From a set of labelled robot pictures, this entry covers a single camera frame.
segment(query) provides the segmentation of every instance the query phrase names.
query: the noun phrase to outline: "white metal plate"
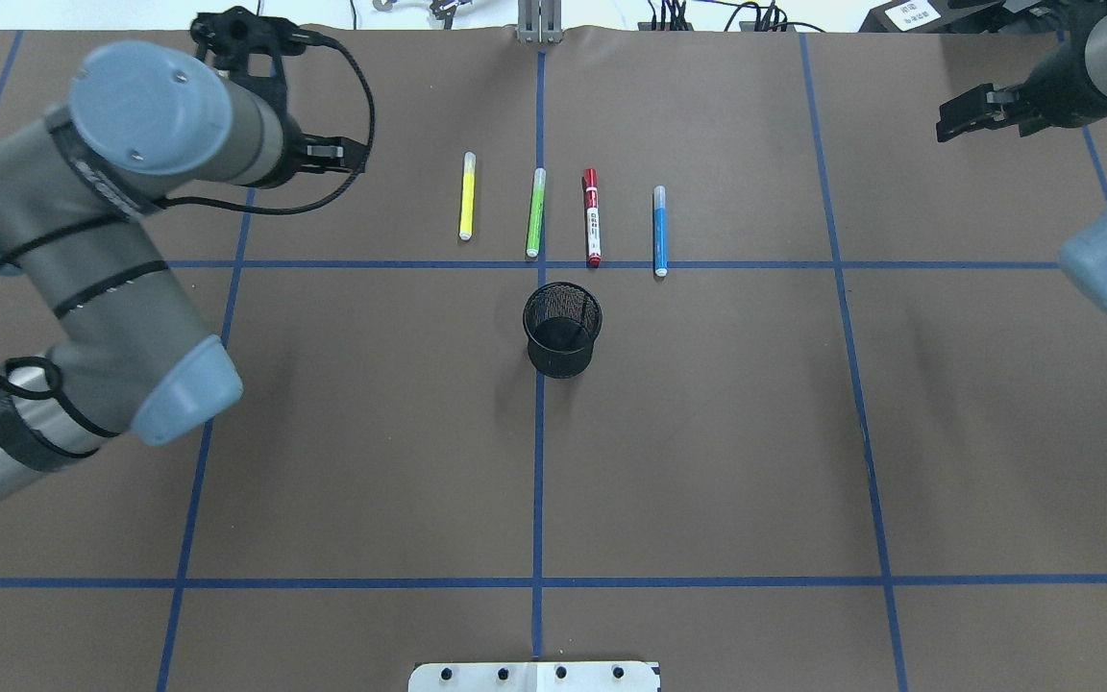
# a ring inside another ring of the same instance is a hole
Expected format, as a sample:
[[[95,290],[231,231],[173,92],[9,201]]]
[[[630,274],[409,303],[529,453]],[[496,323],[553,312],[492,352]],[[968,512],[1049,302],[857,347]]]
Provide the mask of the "white metal plate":
[[[660,692],[659,671],[660,664],[641,661],[424,664],[412,671],[408,692]]]

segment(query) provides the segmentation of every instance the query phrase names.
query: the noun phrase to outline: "red marker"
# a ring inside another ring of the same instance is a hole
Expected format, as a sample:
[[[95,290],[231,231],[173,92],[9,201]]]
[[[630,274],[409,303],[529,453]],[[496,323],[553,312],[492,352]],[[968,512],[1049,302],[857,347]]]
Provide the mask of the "red marker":
[[[588,219],[588,264],[601,266],[601,198],[597,194],[597,169],[583,172],[583,207]]]

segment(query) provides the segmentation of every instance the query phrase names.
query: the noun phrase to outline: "green marker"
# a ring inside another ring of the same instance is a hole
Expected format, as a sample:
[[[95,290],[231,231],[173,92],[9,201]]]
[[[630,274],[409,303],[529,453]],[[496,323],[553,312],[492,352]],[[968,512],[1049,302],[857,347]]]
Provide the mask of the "green marker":
[[[545,169],[532,176],[532,209],[528,211],[528,257],[536,258],[541,250],[541,219],[545,217]]]

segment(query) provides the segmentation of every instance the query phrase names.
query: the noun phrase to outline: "blue marker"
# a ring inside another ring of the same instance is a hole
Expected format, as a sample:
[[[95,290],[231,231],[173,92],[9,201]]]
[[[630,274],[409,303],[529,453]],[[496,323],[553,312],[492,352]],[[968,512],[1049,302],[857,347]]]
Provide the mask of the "blue marker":
[[[664,210],[664,186],[656,185],[652,192],[652,267],[655,276],[669,273],[669,252],[665,231],[668,219]]]

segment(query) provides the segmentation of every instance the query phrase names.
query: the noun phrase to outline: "marker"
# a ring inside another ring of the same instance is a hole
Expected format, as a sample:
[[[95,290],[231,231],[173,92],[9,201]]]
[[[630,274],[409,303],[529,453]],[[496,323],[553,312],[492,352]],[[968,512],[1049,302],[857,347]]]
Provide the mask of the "marker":
[[[583,209],[588,219],[588,264],[601,266],[601,197],[597,193],[597,169],[583,172]]]
[[[656,185],[652,192],[652,268],[655,276],[669,273],[669,252],[665,245],[668,224],[664,209],[664,186]]]
[[[476,194],[476,154],[464,154],[464,194],[461,197],[461,240],[473,240],[473,200]]]
[[[545,169],[532,175],[532,208],[528,210],[528,257],[541,252],[541,219],[545,217]]]

